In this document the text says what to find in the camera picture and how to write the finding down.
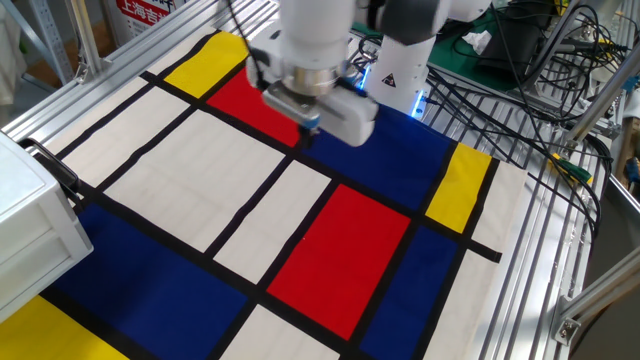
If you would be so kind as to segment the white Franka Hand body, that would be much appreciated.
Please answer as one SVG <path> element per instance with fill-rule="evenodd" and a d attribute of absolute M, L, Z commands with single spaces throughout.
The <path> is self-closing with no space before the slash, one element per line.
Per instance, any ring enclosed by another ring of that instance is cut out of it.
<path fill-rule="evenodd" d="M 374 130 L 379 105 L 353 84 L 355 66 L 343 61 L 329 72 L 317 72 L 323 95 L 297 93 L 285 85 L 289 76 L 280 43 L 279 29 L 266 29 L 249 42 L 254 57 L 246 65 L 247 79 L 266 105 L 298 126 L 318 128 L 352 147 L 363 145 Z"/>

